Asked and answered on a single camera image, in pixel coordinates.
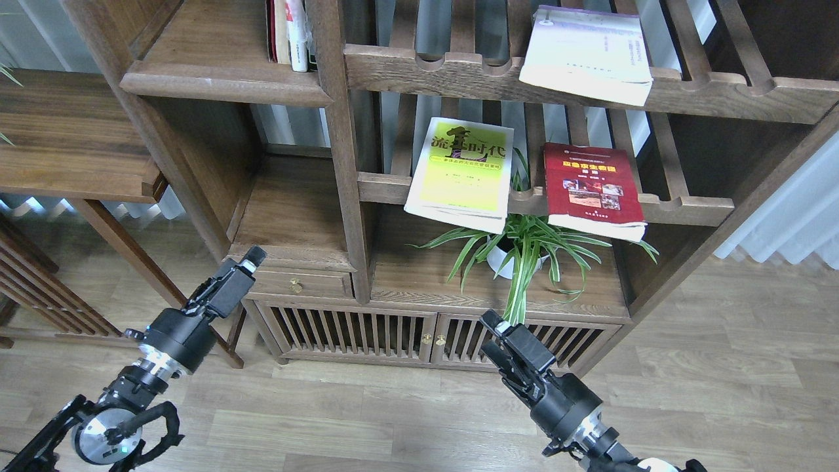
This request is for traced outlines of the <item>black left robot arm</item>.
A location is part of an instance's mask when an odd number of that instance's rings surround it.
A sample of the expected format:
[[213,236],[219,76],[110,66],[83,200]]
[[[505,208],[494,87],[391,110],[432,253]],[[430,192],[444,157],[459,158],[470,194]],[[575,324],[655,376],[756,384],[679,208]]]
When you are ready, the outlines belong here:
[[143,353],[124,367],[97,401],[76,397],[6,465],[7,471],[53,471],[54,449],[67,433],[87,463],[129,471],[176,447],[183,439],[176,406],[152,406],[168,381],[194,373],[216,344],[214,319],[228,317],[255,282],[266,254],[252,246],[239,262],[225,260],[180,309],[167,308],[144,331],[128,329]]

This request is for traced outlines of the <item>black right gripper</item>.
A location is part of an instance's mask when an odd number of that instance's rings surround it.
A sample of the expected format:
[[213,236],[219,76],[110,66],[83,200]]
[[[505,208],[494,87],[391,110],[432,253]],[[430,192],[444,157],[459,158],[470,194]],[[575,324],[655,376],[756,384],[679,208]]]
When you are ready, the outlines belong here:
[[501,382],[530,407],[530,417],[553,441],[597,441],[603,436],[602,400],[574,374],[555,376],[556,358],[523,324],[515,326],[488,310],[480,322],[495,340],[482,352],[495,364]]

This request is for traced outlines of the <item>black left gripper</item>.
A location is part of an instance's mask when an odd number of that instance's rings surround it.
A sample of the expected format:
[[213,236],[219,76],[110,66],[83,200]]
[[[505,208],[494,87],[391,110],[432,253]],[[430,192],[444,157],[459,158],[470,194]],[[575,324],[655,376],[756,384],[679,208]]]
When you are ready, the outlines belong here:
[[144,331],[126,329],[143,356],[134,364],[152,376],[194,374],[215,344],[210,323],[225,319],[254,286],[254,273],[266,257],[258,245],[237,263],[226,259],[215,275],[195,289],[185,309],[166,308]]

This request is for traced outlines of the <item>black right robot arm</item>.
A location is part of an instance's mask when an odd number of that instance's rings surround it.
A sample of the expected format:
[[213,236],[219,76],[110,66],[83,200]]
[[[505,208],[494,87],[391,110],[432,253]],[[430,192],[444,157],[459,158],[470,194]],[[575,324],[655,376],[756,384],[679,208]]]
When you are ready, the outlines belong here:
[[662,459],[639,459],[621,445],[619,433],[602,423],[602,399],[575,374],[554,374],[554,353],[527,326],[512,325],[492,309],[480,322],[496,337],[482,352],[551,440],[543,456],[569,453],[585,471],[679,470]]

